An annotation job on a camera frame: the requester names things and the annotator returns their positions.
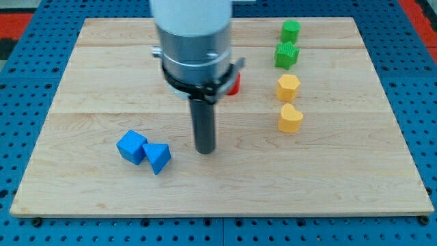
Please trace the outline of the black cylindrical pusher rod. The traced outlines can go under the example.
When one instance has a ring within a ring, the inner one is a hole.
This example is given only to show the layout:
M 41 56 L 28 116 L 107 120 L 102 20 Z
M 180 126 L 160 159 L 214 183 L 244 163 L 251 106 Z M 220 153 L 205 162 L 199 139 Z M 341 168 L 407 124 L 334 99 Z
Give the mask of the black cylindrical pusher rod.
M 210 154 L 216 147 L 214 105 L 190 100 L 195 147 L 200 154 Z

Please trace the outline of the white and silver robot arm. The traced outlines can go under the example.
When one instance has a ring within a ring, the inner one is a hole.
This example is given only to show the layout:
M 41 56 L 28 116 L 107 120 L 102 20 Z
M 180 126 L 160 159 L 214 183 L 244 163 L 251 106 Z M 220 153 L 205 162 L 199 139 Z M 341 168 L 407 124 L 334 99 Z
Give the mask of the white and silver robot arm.
M 171 91 L 189 101 L 195 147 L 209 154 L 216 147 L 214 104 L 229 88 L 230 0 L 152 0 L 151 13 L 161 60 Z

